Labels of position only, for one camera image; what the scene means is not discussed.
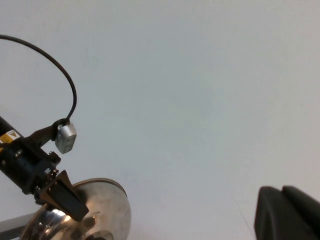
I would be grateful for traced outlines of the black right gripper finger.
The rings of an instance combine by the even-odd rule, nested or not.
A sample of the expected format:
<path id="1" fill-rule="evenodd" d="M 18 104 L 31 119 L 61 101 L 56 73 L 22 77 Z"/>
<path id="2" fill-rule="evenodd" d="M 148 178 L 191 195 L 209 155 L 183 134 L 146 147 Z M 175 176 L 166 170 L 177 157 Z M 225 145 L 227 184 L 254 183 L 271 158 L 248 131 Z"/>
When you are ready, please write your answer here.
<path id="1" fill-rule="evenodd" d="M 262 186 L 254 231 L 258 240 L 318 240 L 320 202 L 294 186 Z"/>

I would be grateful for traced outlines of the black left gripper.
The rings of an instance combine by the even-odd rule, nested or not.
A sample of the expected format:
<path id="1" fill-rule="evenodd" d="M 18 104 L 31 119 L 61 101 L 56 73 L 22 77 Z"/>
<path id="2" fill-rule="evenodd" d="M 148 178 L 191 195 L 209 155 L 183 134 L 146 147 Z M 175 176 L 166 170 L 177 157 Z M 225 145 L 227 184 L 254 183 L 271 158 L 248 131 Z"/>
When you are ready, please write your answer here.
<path id="1" fill-rule="evenodd" d="M 33 195 L 80 222 L 89 209 L 77 195 L 67 172 L 58 174 L 60 161 L 55 152 L 45 152 L 42 143 L 30 137 L 0 144 L 0 170 L 25 195 Z"/>

